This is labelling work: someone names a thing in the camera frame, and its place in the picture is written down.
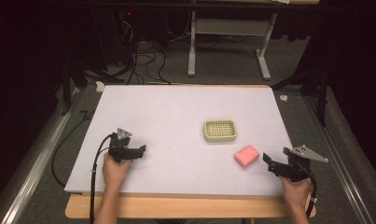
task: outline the human hand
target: human hand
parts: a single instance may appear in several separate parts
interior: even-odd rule
[[[293,223],[308,223],[305,215],[305,205],[310,192],[310,179],[291,182],[283,176],[279,176],[283,184],[284,200],[292,217]]]
[[[131,164],[132,161],[122,161],[121,163],[117,163],[108,153],[105,153],[103,164],[105,186],[107,188],[118,190],[121,183],[126,178]]]

